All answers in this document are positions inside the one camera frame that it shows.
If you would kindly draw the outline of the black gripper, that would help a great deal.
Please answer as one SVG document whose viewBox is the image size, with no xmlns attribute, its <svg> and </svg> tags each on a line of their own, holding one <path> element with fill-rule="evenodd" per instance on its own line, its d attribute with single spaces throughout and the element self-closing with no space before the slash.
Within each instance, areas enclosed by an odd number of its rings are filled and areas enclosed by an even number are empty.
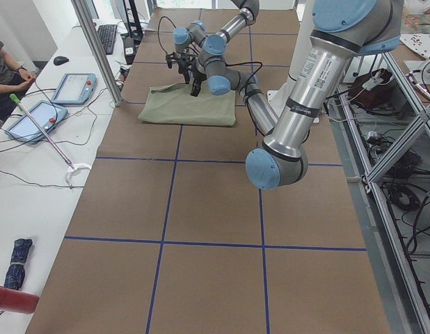
<svg viewBox="0 0 430 334">
<path fill-rule="evenodd" d="M 205 81 L 205 75 L 199 71 L 193 72 L 193 83 L 190 96 L 197 97 L 201 91 L 201 85 Z"/>
<path fill-rule="evenodd" d="M 186 84 L 190 82 L 190 64 L 191 57 L 187 53 L 181 53 L 178 57 L 178 72 L 183 75 Z"/>
</svg>

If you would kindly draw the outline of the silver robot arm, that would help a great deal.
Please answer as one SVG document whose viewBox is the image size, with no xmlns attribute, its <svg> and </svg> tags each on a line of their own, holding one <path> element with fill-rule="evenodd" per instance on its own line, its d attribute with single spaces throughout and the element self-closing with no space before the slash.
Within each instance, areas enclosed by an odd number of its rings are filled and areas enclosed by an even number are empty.
<svg viewBox="0 0 430 334">
<path fill-rule="evenodd" d="M 234 1 L 235 15 L 221 26 L 195 20 L 173 30 L 174 50 L 165 56 L 168 67 L 178 66 L 184 82 L 199 94 L 206 83 L 213 95 L 239 90 L 253 81 L 253 75 L 232 70 L 226 63 L 228 43 L 246 27 L 253 25 L 260 11 L 258 1 Z"/>
<path fill-rule="evenodd" d="M 262 144 L 246 157 L 246 174 L 259 189 L 275 189 L 301 180 L 308 169 L 303 142 L 322 104 L 336 87 L 346 65 L 356 56 L 392 51 L 399 44 L 402 1 L 315 1 L 305 9 L 313 28 L 309 52 L 280 112 L 273 110 L 254 75 L 231 70 L 227 44 L 257 20 L 257 1 L 237 1 L 239 12 L 222 29 L 206 34 L 194 21 L 174 33 L 177 48 L 191 43 L 201 52 L 194 61 L 197 81 L 206 81 L 213 95 L 237 91 L 258 129 Z"/>
</svg>

